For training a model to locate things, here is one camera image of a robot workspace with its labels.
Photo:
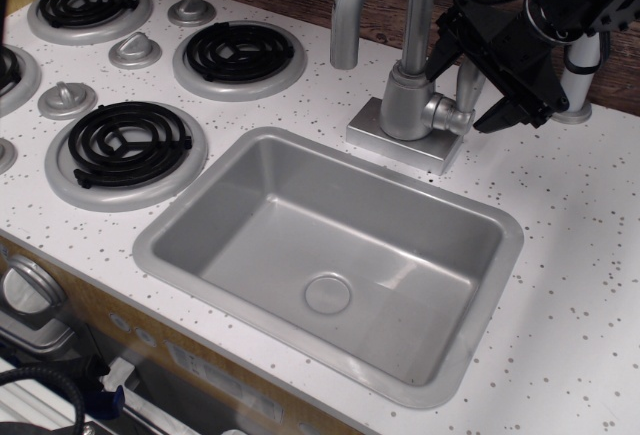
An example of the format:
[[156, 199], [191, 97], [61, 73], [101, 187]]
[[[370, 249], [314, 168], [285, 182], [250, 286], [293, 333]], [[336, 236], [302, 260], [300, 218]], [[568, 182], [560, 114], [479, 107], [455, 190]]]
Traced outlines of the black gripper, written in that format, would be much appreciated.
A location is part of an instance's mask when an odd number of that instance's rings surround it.
[[552, 63], [553, 47], [534, 34], [523, 12], [453, 0], [436, 24], [427, 79], [436, 80], [465, 56], [503, 95], [473, 124], [477, 131], [494, 133], [518, 123], [538, 128], [569, 107]]

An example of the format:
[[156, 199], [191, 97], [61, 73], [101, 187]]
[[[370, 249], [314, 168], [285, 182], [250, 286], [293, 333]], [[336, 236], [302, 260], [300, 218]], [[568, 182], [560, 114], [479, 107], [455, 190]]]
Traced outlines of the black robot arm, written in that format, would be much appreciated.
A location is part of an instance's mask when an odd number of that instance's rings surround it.
[[433, 81], [465, 56], [503, 95], [475, 122], [476, 130], [539, 127], [570, 107], [554, 71], [554, 48], [597, 37], [597, 61], [564, 61], [571, 73], [591, 75], [608, 57], [611, 32], [638, 18], [639, 0], [453, 0], [437, 21], [439, 39], [425, 74]]

